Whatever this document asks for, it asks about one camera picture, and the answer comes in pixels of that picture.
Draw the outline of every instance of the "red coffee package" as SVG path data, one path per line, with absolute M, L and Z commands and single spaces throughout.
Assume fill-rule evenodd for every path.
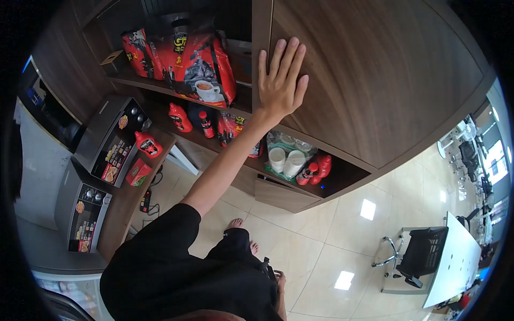
M 219 112 L 218 116 L 218 137 L 223 147 L 236 137 L 245 127 L 246 120 L 243 117 L 229 114 L 224 111 Z M 258 158 L 262 155 L 261 143 L 257 143 L 248 157 Z
M 177 32 L 174 41 L 157 43 L 164 79 L 183 97 L 227 108 L 235 80 L 218 32 Z
M 144 29 L 122 35 L 123 49 L 132 68 L 141 77 L 163 80 L 162 66 L 152 42 L 146 41 Z

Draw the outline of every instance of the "soy sauce bottle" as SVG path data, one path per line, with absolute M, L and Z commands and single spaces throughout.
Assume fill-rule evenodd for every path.
M 309 167 L 304 168 L 301 172 L 296 175 L 296 183 L 298 185 L 305 185 L 309 181 L 309 179 L 314 175 L 314 172 L 318 170 L 318 165 L 316 163 L 309 164 Z
M 212 129 L 211 121 L 207 119 L 207 113 L 205 111 L 201 111 L 198 113 L 198 116 L 200 116 L 201 126 L 204 129 L 205 137 L 214 137 L 214 130 Z

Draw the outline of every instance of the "wooden cabinet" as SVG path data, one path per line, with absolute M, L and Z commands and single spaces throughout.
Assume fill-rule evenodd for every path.
M 376 168 L 437 130 L 484 77 L 421 0 L 274 0 L 271 44 L 293 35 L 307 46 L 309 87 L 291 118 Z
M 476 111 L 495 78 L 444 0 L 66 0 L 34 60 L 57 98 L 84 123 L 102 95 L 129 93 L 154 126 L 205 169 L 223 148 L 200 130 L 175 128 L 168 104 L 187 107 L 186 101 L 163 81 L 138 77 L 129 67 L 106 76 L 99 63 L 122 49 L 122 31 L 144 27 L 154 16 L 213 5 L 221 6 L 214 27 L 252 42 L 253 84 L 261 49 L 272 53 L 278 39 L 293 35 L 307 45 L 304 103 L 274 129 L 330 153 L 331 173 L 319 185 L 284 180 L 266 171 L 264 146 L 233 183 L 291 212 L 341 196 L 413 158 Z M 257 88 L 238 84 L 230 109 L 210 107 L 251 119 L 259 106 Z
M 306 195 L 299 190 L 262 178 L 255 179 L 255 200 L 290 212 L 297 212 L 319 201 L 318 198 Z

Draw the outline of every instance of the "ketchup bottle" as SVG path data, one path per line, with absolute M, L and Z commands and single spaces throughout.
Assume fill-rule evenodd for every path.
M 332 156 L 330 155 L 318 155 L 318 168 L 319 171 L 310 180 L 309 184 L 318 184 L 323 177 L 327 177 L 332 168 Z
M 316 163 L 309 164 L 308 168 L 304 168 L 298 175 L 296 175 L 296 183 L 298 185 L 305 185 L 309 179 L 313 176 L 314 172 L 318 170 Z
M 201 111 L 198 115 L 200 116 L 201 126 L 204 129 L 205 137 L 213 138 L 214 130 L 212 129 L 211 121 L 207 119 L 207 113 L 205 111 Z
M 162 146 L 146 131 L 144 133 L 137 131 L 135 135 L 137 148 L 142 150 L 149 158 L 155 158 L 162 152 Z
M 193 129 L 193 125 L 191 125 L 186 112 L 179 105 L 170 103 L 170 112 L 168 113 L 168 116 L 173 119 L 173 122 L 179 131 L 189 133 Z

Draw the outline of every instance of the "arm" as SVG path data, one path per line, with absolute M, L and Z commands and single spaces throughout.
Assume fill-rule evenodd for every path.
M 284 272 L 275 270 L 275 277 L 277 278 L 277 283 L 279 285 L 279 301 L 277 302 L 277 314 L 283 321 L 287 321 L 286 314 L 286 305 L 285 305 L 285 286 L 286 286 L 286 276 Z
M 296 82 L 305 51 L 305 45 L 299 45 L 296 37 L 291 38 L 287 49 L 286 41 L 280 39 L 267 74 L 266 51 L 261 50 L 259 95 L 262 107 L 255 111 L 244 130 L 207 167 L 181 203 L 192 206 L 203 217 L 230 186 L 260 139 L 302 104 L 308 76 L 302 76 L 298 85 Z

